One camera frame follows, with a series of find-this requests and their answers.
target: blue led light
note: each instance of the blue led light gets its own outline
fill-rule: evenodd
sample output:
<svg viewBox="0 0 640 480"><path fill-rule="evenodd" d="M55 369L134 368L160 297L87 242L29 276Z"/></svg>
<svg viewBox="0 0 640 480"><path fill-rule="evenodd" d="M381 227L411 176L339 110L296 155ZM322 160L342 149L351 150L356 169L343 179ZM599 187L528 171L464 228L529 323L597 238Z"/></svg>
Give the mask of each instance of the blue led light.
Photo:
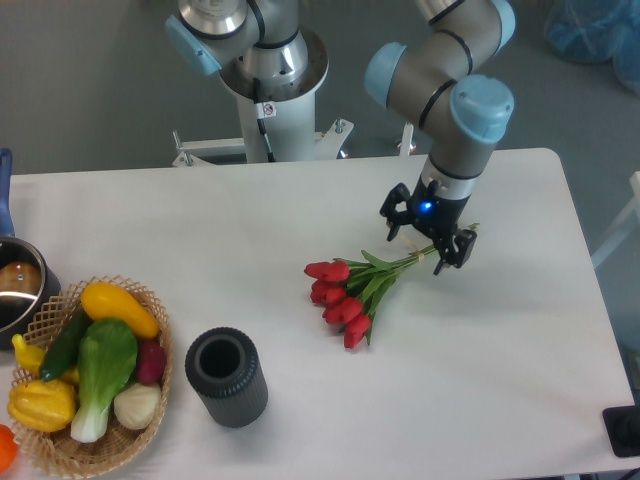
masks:
<svg viewBox="0 0 640 480"><path fill-rule="evenodd" d="M431 202L422 202L420 205L418 205L418 211L420 213L427 213L429 210L431 210L432 206L433 204Z"/></svg>

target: bok choy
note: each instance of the bok choy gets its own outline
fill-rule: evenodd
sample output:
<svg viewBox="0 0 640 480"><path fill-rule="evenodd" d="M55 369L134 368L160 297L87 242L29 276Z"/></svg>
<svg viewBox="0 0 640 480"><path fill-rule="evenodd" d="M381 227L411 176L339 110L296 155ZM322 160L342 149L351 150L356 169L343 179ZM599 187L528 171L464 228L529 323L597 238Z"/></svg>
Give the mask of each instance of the bok choy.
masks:
<svg viewBox="0 0 640 480"><path fill-rule="evenodd" d="M136 366L138 342L125 322L106 319L89 327L80 343L80 409L71 423L71 438L95 442L107 431L113 398Z"/></svg>

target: wicker basket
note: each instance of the wicker basket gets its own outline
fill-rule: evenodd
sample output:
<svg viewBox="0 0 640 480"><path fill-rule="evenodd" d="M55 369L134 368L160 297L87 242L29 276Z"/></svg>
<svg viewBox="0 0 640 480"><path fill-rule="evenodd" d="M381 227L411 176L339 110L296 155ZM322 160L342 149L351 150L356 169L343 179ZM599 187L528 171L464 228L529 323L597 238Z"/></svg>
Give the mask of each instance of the wicker basket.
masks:
<svg viewBox="0 0 640 480"><path fill-rule="evenodd" d="M149 426L140 431L128 430L120 425L112 412L107 433L97 442L90 444L73 440L70 436L70 427L55 433L42 433L14 422L12 430L15 433L15 441L20 445L20 450L35 467L48 475L89 478L124 465L149 444L158 430L166 409L173 364L171 329L166 310L160 300L153 292L137 282L119 276L115 278L93 277L91 280L71 285L68 290L63 290L59 296L52 297L48 303L42 306L40 312L29 324L28 332L24 335L26 343L44 349L48 348L80 304L80 294L84 288L90 283L98 281L125 288L160 324L159 341L167 353L167 368L161 379L160 406ZM13 378L12 386L33 379L29 372L19 367L13 371Z"/></svg>

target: saucepan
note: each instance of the saucepan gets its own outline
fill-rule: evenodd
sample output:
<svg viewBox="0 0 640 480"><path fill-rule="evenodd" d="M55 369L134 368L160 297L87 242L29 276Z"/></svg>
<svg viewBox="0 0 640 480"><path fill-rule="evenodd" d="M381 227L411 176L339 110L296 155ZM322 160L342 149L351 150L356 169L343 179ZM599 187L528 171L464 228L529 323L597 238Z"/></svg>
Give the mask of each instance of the saucepan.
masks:
<svg viewBox="0 0 640 480"><path fill-rule="evenodd" d="M11 151L0 149L0 350L10 350L11 337L25 333L33 316L60 282L42 254L29 242L16 238L9 211Z"/></svg>

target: yellow squash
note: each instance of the yellow squash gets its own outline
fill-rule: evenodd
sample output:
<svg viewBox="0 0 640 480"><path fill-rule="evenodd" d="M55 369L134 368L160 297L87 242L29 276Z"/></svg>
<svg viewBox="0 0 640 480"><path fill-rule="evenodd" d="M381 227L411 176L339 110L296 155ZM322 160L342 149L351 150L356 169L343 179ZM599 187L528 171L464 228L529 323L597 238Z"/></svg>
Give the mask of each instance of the yellow squash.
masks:
<svg viewBox="0 0 640 480"><path fill-rule="evenodd" d="M25 427L40 432L57 432L73 420L76 413L75 390L60 380L20 383L9 392L7 411Z"/></svg>
<svg viewBox="0 0 640 480"><path fill-rule="evenodd" d="M158 322L124 288L110 283L87 285L80 296L82 308L94 321L118 318L124 321L138 338L152 339L160 332Z"/></svg>
<svg viewBox="0 0 640 480"><path fill-rule="evenodd" d="M38 370L40 369L40 365L42 364L42 360L44 359L46 352L40 347L27 345L24 337L19 334L11 337L11 343L13 343L13 348L16 351L16 361L18 364L31 375L37 377ZM73 385L78 385L80 382L78 368L75 366L69 368L64 375L60 377L60 380Z"/></svg>

